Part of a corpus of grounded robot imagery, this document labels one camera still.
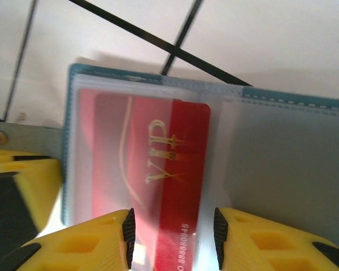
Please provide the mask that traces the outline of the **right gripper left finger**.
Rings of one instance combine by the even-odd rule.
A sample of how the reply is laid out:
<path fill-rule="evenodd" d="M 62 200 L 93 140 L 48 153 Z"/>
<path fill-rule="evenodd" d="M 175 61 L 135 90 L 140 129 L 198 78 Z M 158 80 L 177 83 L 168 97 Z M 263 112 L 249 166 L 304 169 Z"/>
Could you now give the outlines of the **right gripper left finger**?
<path fill-rule="evenodd" d="M 134 209 L 122 209 L 32 239 L 0 259 L 0 270 L 130 270 Z"/>

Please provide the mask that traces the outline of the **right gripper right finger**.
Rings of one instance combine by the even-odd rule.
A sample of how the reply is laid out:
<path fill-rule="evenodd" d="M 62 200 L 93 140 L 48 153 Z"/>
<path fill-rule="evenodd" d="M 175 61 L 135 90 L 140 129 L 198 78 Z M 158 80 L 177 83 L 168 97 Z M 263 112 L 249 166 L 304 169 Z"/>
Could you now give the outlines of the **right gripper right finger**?
<path fill-rule="evenodd" d="M 215 208 L 214 243 L 220 270 L 339 270 L 329 240 L 233 208 Z"/>

